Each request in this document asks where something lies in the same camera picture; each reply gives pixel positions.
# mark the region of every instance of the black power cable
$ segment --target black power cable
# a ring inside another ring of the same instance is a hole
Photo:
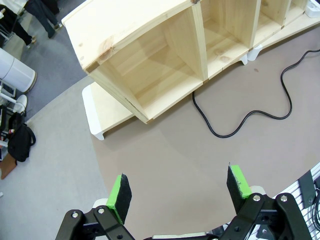
[[[314,228],[318,231],[320,231],[319,205],[320,205],[320,190],[317,189],[317,196],[315,198],[314,205],[312,208],[312,221],[313,221]]]
[[[286,96],[288,97],[288,100],[289,100],[289,103],[290,103],[290,110],[289,110],[289,112],[288,112],[285,116],[274,116],[274,115],[272,115],[272,114],[270,114],[270,113],[267,113],[267,112],[265,112],[265,111],[253,110],[253,111],[249,112],[249,113],[244,117],[244,119],[242,120],[242,122],[240,123],[240,125],[236,128],[236,130],[234,130],[232,133],[227,134],[227,135],[220,135],[220,134],[216,133],[216,132],[213,130],[213,128],[211,127],[210,122],[209,122],[209,120],[207,119],[206,115],[205,115],[204,112],[201,110],[201,108],[198,106],[198,104],[197,104],[197,102],[196,102],[196,98],[195,98],[195,92],[192,92],[192,101],[193,101],[193,104],[194,104],[194,106],[196,107],[196,109],[199,111],[199,113],[201,114],[201,116],[203,117],[203,119],[204,119],[206,125],[208,126],[209,130],[211,131],[211,133],[212,133],[213,135],[215,135],[216,137],[222,138],[222,139],[230,138],[230,137],[232,137],[233,135],[235,135],[235,134],[240,130],[240,128],[243,126],[243,124],[245,123],[245,121],[247,120],[247,118],[250,117],[250,116],[253,115],[253,114],[262,114],[262,115],[265,115],[265,116],[267,116],[267,117],[269,117],[269,118],[276,119],[276,120],[286,119],[287,117],[290,116],[290,114],[291,114],[291,112],[292,112],[292,101],[291,101],[290,95],[289,95],[289,93],[288,93],[288,90],[287,90],[287,88],[286,88],[286,86],[285,86],[285,84],[284,84],[283,76],[284,76],[284,74],[285,74],[286,71],[288,71],[288,70],[290,70],[290,69],[293,69],[294,67],[296,67],[297,65],[299,65],[299,64],[301,63],[301,61],[305,58],[305,56],[306,56],[308,53],[318,53],[318,52],[320,52],[320,49],[318,49],[318,50],[308,50],[308,51],[306,51],[306,52],[303,54],[303,56],[300,58],[299,61],[297,61],[296,63],[294,63],[294,64],[292,64],[292,65],[290,65],[290,66],[288,66],[287,68],[285,68],[285,69],[282,71],[282,73],[281,73],[281,75],[280,75],[281,85],[282,85],[282,87],[283,87],[283,89],[284,89],[284,92],[285,92]]]

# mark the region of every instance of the white air purifier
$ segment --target white air purifier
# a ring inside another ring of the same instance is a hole
[[[37,79],[30,67],[0,48],[0,79],[22,93],[28,92]]]

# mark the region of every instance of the black backpack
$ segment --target black backpack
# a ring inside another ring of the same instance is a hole
[[[30,147],[36,143],[34,132],[25,123],[19,125],[8,142],[8,153],[19,162],[29,157]]]

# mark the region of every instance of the wood grain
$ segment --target wood grain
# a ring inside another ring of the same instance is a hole
[[[210,1],[211,19],[248,48],[254,43],[260,10],[259,0]]]
[[[203,81],[208,79],[206,41],[200,4],[178,13],[163,26],[166,41]]]
[[[291,0],[262,0],[260,11],[282,26],[290,3]]]
[[[169,46],[147,58],[123,79],[148,119],[156,118],[203,84]]]
[[[308,0],[292,0],[292,3],[294,3],[304,11],[308,3]]]
[[[92,71],[92,66],[190,6],[190,0],[87,0],[63,24],[82,69]]]
[[[106,132],[134,116],[131,111],[96,82],[90,85],[90,90],[102,132]]]
[[[202,19],[205,23],[206,21],[211,19],[211,3],[210,0],[202,0],[200,2],[201,11],[202,11]]]
[[[204,35],[209,79],[239,61],[249,51],[247,46],[213,20],[204,23]]]
[[[165,46],[167,41],[160,24],[118,51],[109,62],[124,76]]]
[[[264,41],[261,45],[262,47],[268,48],[273,44],[276,44],[286,38],[291,37],[303,30],[306,30],[310,27],[320,24],[320,17],[310,18],[307,15],[303,14],[294,20],[292,23],[286,25],[281,31],[277,32],[275,35],[270,37],[268,40]]]
[[[260,12],[253,47],[255,48],[263,41],[267,40],[272,35],[280,31],[281,27],[282,26],[279,23],[273,21],[264,13]]]
[[[291,2],[288,12],[285,17],[284,25],[288,25],[292,23],[294,20],[299,18],[302,14],[304,14],[304,10],[297,6],[295,3]]]
[[[123,84],[122,76],[108,61],[95,69],[90,77],[142,122],[148,121],[144,109],[130,89]]]

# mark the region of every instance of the white container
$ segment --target white container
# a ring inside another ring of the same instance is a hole
[[[0,78],[20,92],[30,90],[36,72],[0,48]]]
[[[305,14],[309,18],[319,18],[320,17],[320,4],[315,0],[310,0],[305,8]]]

